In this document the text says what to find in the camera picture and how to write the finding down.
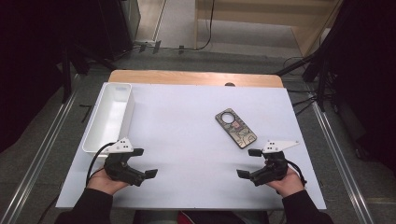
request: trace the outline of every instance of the hand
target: hand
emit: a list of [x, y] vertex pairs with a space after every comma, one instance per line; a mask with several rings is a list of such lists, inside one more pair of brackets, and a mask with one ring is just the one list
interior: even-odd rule
[[112, 180], [110, 176], [106, 174], [105, 169], [102, 169], [91, 177], [90, 182], [88, 182], [87, 188], [97, 189], [104, 193], [113, 195], [120, 189], [123, 189], [127, 186], [129, 186], [129, 184], [121, 181]]
[[304, 190], [304, 186], [301, 183], [300, 177], [294, 170], [290, 168], [288, 168], [288, 171], [286, 172], [286, 175], [283, 177], [283, 179], [271, 181], [267, 183], [267, 185], [273, 189], [276, 189], [283, 198]]

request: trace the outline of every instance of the cable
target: cable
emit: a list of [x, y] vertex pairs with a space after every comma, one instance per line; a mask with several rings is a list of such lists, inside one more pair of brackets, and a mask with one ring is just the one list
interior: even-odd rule
[[92, 161], [91, 161], [90, 168], [88, 169], [87, 178], [86, 178], [86, 180], [85, 180], [85, 187], [88, 186], [88, 182], [89, 182], [90, 179], [91, 179], [91, 171], [92, 171], [93, 165], [95, 164], [96, 159], [99, 157], [99, 155], [101, 154], [101, 152], [102, 152], [105, 148], [107, 148], [107, 147], [109, 147], [109, 146], [112, 146], [112, 145], [114, 145], [114, 144], [115, 144], [115, 143], [107, 143], [107, 144], [105, 144], [104, 146], [102, 146], [102, 147], [96, 152], [95, 156], [93, 157], [93, 159], [92, 159]]
[[[90, 168], [88, 169], [88, 173], [87, 173], [87, 179], [85, 182], [85, 187], [88, 186], [88, 182], [91, 179], [91, 176], [95, 175], [96, 173], [98, 173], [99, 171], [103, 170], [104, 168], [101, 168], [95, 172], [93, 172], [92, 175], [90, 175], [91, 171], [92, 171], [92, 167], [95, 164], [96, 159], [98, 158], [98, 156], [100, 155], [100, 153], [107, 147], [114, 145], [114, 143], [107, 143], [104, 146], [102, 146], [95, 154], [95, 156], [92, 159]], [[49, 206], [47, 206], [46, 210], [43, 212], [43, 214], [41, 215], [40, 219], [38, 220], [37, 224], [42, 223], [42, 221], [44, 220], [44, 217], [47, 215], [48, 211], [50, 210], [50, 208], [56, 203], [56, 201], [59, 199], [60, 194], [58, 194], [53, 200], [52, 202], [49, 204]]]
[[288, 91], [288, 92], [308, 92], [308, 93], [310, 93], [310, 92], [315, 92], [315, 91], [317, 91], [317, 90], [314, 90], [314, 91], [294, 91], [294, 90], [288, 90], [288, 89], [286, 89], [286, 91]]
[[[308, 62], [305, 62], [305, 61], [304, 61], [304, 57], [289, 57], [288, 59], [285, 60], [285, 62], [283, 62], [283, 69], [286, 68], [286, 62], [287, 62], [288, 60], [291, 60], [291, 59], [301, 59], [301, 61], [302, 61], [303, 63], [308, 63]], [[297, 75], [297, 74], [293, 74], [293, 73], [290, 73], [290, 72], [288, 72], [288, 74], [290, 74], [290, 75], [292, 75], [292, 76], [299, 76], [299, 75]]]
[[52, 200], [52, 202], [47, 206], [46, 210], [43, 212], [43, 214], [41, 214], [40, 219], [37, 221], [37, 224], [40, 224], [43, 222], [44, 218], [46, 217], [48, 211], [50, 210], [50, 208], [56, 203], [56, 201], [58, 201], [59, 196], [61, 194], [56, 195], [56, 197]]
[[301, 113], [303, 113], [309, 106], [311, 106], [315, 101], [312, 101], [309, 103], [309, 105], [306, 105], [303, 109], [301, 109], [299, 112], [295, 113], [296, 116], [299, 116]]
[[288, 164], [290, 164], [294, 168], [294, 170], [297, 171], [298, 175], [300, 176], [301, 183], [303, 184], [303, 187], [305, 187], [306, 180], [305, 180], [305, 178], [303, 176], [303, 172], [301, 171], [300, 167], [298, 167], [298, 165], [296, 163], [292, 162], [292, 161], [286, 160], [286, 162]]

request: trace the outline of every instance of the sleeve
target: sleeve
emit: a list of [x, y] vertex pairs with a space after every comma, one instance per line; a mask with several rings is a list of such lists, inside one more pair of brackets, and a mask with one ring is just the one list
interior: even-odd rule
[[319, 212], [306, 190], [302, 190], [284, 198], [282, 203], [285, 208], [288, 224], [333, 224], [332, 218], [329, 215]]
[[73, 210], [61, 213], [55, 224], [110, 224], [113, 196], [96, 189], [84, 189]]

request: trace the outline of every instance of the black stand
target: black stand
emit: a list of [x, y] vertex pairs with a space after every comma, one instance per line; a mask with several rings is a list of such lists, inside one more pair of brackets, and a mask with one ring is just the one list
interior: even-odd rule
[[342, 37], [340, 37], [340, 31], [343, 29], [345, 21], [351, 14], [350, 12], [355, 7], [356, 2], [358, 1], [344, 1], [342, 3], [340, 7], [340, 12], [336, 18], [332, 29], [330, 30], [327, 37], [324, 39], [322, 45], [313, 54], [275, 73], [275, 75], [282, 77], [287, 73], [303, 66], [304, 64], [309, 63], [308, 67], [303, 73], [303, 80], [305, 82], [312, 82], [319, 74], [317, 96], [318, 106], [320, 107], [322, 112], [324, 112], [323, 100], [326, 76], [328, 75], [330, 69], [331, 49], [332, 46], [337, 45], [337, 41], [342, 41]]
[[117, 67], [112, 63], [107, 62], [105, 59], [99, 57], [88, 49], [85, 49], [81, 45], [70, 41], [70, 39], [64, 38], [62, 40], [62, 44], [62, 74], [64, 80], [64, 98], [62, 99], [63, 104], [67, 101], [72, 92], [70, 62], [73, 64], [79, 74], [87, 74], [90, 70], [90, 67], [83, 57], [84, 55], [94, 59], [104, 67], [108, 68], [110, 71], [117, 69]]

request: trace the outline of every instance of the black cable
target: black cable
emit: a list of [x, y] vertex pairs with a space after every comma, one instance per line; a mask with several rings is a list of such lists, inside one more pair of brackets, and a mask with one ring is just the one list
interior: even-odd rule
[[96, 152], [95, 156], [93, 157], [93, 159], [92, 159], [92, 161], [91, 161], [90, 168], [88, 169], [87, 178], [86, 178], [86, 180], [85, 180], [85, 187], [88, 186], [88, 182], [90, 181], [92, 167], [93, 167], [93, 165], [95, 164], [96, 159], [98, 158], [98, 156], [101, 154], [101, 152], [102, 152], [105, 148], [107, 148], [107, 147], [109, 147], [109, 146], [112, 146], [112, 145], [114, 145], [114, 143], [107, 143], [107, 144], [105, 144], [104, 146], [102, 146], [102, 147]]
[[52, 200], [52, 202], [47, 206], [46, 210], [43, 212], [43, 214], [41, 214], [40, 219], [37, 221], [37, 224], [40, 224], [43, 222], [43, 220], [46, 217], [50, 208], [56, 203], [56, 201], [58, 201], [59, 195], [61, 195], [61, 194], [56, 195], [56, 197]]
[[308, 105], [306, 105], [303, 109], [301, 109], [299, 112], [295, 113], [296, 116], [299, 116], [301, 113], [303, 113], [309, 106], [311, 106], [315, 101], [310, 102]]
[[[291, 59], [301, 59], [301, 61], [302, 61], [303, 63], [308, 63], [308, 62], [305, 62], [305, 61], [304, 61], [304, 57], [289, 57], [288, 59], [285, 60], [285, 62], [283, 62], [283, 69], [286, 68], [286, 62], [287, 62], [288, 60], [291, 60]], [[290, 75], [292, 75], [292, 76], [299, 76], [299, 75], [293, 74], [293, 73], [291, 73], [291, 72], [288, 72], [288, 74], [290, 74]]]
[[307, 93], [310, 93], [310, 92], [316, 92], [317, 90], [314, 90], [314, 91], [295, 91], [295, 90], [286, 89], [286, 91], [288, 91], [288, 92], [307, 92]]
[[[97, 171], [93, 172], [93, 174], [91, 175], [91, 170], [93, 165], [95, 164], [96, 159], [98, 158], [98, 156], [100, 155], [100, 153], [107, 147], [114, 145], [114, 143], [107, 143], [104, 146], [102, 146], [95, 154], [95, 156], [92, 159], [90, 168], [88, 169], [88, 173], [87, 173], [87, 179], [85, 182], [85, 187], [88, 186], [88, 182], [91, 179], [91, 176], [93, 176], [94, 174], [98, 173], [99, 171], [103, 170], [104, 168], [98, 169]], [[47, 215], [48, 211], [50, 210], [50, 208], [55, 204], [55, 202], [59, 199], [60, 194], [58, 194], [53, 200], [52, 202], [49, 204], [49, 206], [47, 206], [46, 210], [43, 212], [43, 214], [41, 215], [40, 219], [38, 220], [37, 224], [40, 224], [43, 220], [44, 217]]]
[[304, 176], [303, 176], [303, 172], [301, 171], [300, 167], [298, 167], [298, 165], [295, 164], [295, 163], [292, 162], [292, 161], [286, 160], [286, 162], [287, 162], [288, 164], [290, 164], [290, 165], [294, 168], [294, 170], [297, 171], [298, 175], [300, 176], [301, 183], [303, 184], [303, 187], [305, 187], [306, 180], [305, 180], [305, 178], [304, 178]]
[[316, 96], [311, 96], [311, 97], [309, 97], [309, 98], [306, 99], [306, 100], [302, 100], [302, 101], [293, 103], [293, 104], [291, 104], [291, 105], [292, 105], [293, 107], [295, 107], [295, 106], [297, 106], [297, 105], [303, 104], [303, 103], [305, 103], [305, 102], [307, 102], [307, 101], [310, 101], [310, 100], [316, 100]]

